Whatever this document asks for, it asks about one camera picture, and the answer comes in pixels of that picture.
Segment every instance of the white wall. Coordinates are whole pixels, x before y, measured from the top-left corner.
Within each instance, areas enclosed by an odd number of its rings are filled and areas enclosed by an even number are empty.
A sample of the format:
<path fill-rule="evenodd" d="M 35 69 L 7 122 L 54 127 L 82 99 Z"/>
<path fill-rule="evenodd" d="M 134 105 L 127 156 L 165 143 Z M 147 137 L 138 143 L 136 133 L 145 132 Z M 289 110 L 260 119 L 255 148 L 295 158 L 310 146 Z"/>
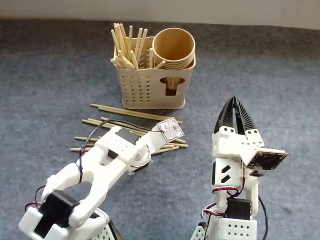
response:
<path fill-rule="evenodd" d="M 320 0 L 0 0 L 0 17 L 320 29 Z"/>

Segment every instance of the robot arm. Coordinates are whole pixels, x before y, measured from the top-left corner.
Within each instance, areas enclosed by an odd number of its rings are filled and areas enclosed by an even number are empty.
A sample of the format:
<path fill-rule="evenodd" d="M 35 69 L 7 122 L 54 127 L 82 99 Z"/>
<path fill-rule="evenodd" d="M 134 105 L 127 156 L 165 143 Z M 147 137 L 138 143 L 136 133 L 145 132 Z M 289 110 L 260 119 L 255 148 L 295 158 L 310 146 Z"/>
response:
<path fill-rule="evenodd" d="M 209 216 L 207 226 L 196 229 L 205 229 L 205 239 L 257 239 L 257 173 L 274 170 L 288 155 L 264 146 L 252 118 L 241 102 L 232 97 L 220 112 L 212 134 L 212 193 L 217 200 L 202 210 Z M 236 193 L 230 196 L 231 190 Z M 245 199 L 236 198 L 242 191 Z"/>
<path fill-rule="evenodd" d="M 79 183 L 78 159 L 48 178 L 39 211 L 28 208 L 20 229 L 34 240 L 92 238 L 109 222 L 108 215 L 97 208 L 115 182 L 126 171 L 134 173 L 147 166 L 152 153 L 183 135 L 174 118 L 159 122 L 143 137 L 114 126 L 81 158 L 82 181 L 91 183 L 88 196 L 79 203 L 63 192 Z"/>

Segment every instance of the stack of paper cups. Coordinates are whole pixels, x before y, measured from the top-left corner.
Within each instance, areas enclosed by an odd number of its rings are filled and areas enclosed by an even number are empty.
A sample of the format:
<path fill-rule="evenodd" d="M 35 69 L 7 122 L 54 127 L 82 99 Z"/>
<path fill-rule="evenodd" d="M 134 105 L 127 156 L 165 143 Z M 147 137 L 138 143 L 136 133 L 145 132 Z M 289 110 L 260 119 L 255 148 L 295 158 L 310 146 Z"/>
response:
<path fill-rule="evenodd" d="M 182 70 L 187 68 L 195 57 L 196 42 L 193 36 L 181 28 L 167 28 L 159 32 L 153 39 L 153 58 L 158 65 L 166 70 Z M 175 95 L 179 84 L 184 79 L 180 77 L 166 77 L 166 95 Z"/>

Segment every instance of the black cable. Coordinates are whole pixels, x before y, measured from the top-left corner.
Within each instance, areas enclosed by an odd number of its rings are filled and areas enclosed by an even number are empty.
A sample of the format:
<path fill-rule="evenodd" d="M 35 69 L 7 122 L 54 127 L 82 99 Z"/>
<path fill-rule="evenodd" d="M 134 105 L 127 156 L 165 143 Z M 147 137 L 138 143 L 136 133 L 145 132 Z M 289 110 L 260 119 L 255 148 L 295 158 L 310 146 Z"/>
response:
<path fill-rule="evenodd" d="M 206 228 L 205 228 L 205 233 L 204 233 L 203 240 L 206 240 L 207 231 L 208 231 L 208 227 L 209 227 L 209 223 L 210 223 L 210 218 L 211 218 L 211 214 L 209 215 L 208 222 L 207 222 L 207 224 L 206 224 Z"/>
<path fill-rule="evenodd" d="M 80 178 L 79 178 L 79 183 L 82 182 L 82 177 L 83 177 L 83 168 L 82 168 L 82 155 L 84 154 L 85 152 L 85 149 L 88 145 L 88 142 L 90 141 L 91 137 L 95 134 L 95 132 L 101 128 L 103 125 L 105 125 L 106 123 L 123 123 L 123 124 L 128 124 L 128 125 L 131 125 L 135 128 L 138 128 L 138 129 L 141 129 L 141 130 L 145 130 L 145 131 L 148 131 L 148 132 L 163 132 L 162 130 L 152 130 L 152 129 L 148 129 L 146 127 L 143 127 L 143 126 L 138 126 L 138 125 L 135 125 L 133 123 L 130 123 L 130 122 L 127 122 L 127 121 L 122 121 L 122 120 L 114 120 L 114 119 L 108 119 L 108 120 L 104 120 L 103 122 L 101 122 L 98 126 L 96 126 L 96 128 L 90 133 L 90 135 L 88 136 L 88 138 L 85 140 L 82 148 L 81 148 L 81 151 L 79 152 L 79 171 L 80 171 Z"/>
<path fill-rule="evenodd" d="M 40 187 L 38 187 L 38 189 L 35 191 L 35 195 L 34 195 L 34 202 L 35 202 L 35 206 L 38 207 L 38 201 L 37 201 L 37 197 L 38 197 L 38 193 L 41 189 L 43 189 L 46 185 L 42 185 Z"/>
<path fill-rule="evenodd" d="M 262 209 L 263 209 L 263 212 L 264 212 L 264 217 L 265 217 L 265 231 L 264 231 L 264 235 L 263 235 L 262 240 L 266 240 L 267 239 L 267 235 L 268 235 L 268 230 L 269 230 L 268 229 L 268 213 L 267 213 L 267 209 L 266 209 L 265 204 L 262 201 L 261 197 L 258 196 L 258 198 L 259 198 L 259 202 L 260 202 L 260 204 L 262 206 Z"/>

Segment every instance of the ventilation hole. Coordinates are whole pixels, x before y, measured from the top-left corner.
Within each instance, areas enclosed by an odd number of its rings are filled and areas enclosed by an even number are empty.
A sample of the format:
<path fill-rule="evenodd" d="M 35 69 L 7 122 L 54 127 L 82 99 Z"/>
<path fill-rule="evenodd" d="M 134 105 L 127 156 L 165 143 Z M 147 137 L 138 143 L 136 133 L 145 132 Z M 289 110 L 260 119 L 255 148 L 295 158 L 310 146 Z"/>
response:
<path fill-rule="evenodd" d="M 229 175 L 227 175 L 227 176 L 225 176 L 224 178 L 222 178 L 221 179 L 221 183 L 225 183 L 226 181 L 228 181 L 230 179 L 230 176 Z"/>
<path fill-rule="evenodd" d="M 225 167 L 221 170 L 221 172 L 224 174 L 224 173 L 226 173 L 226 171 L 228 171 L 230 168 L 231 168 L 231 167 L 230 167 L 229 165 L 227 165 L 227 166 L 225 166 Z"/>

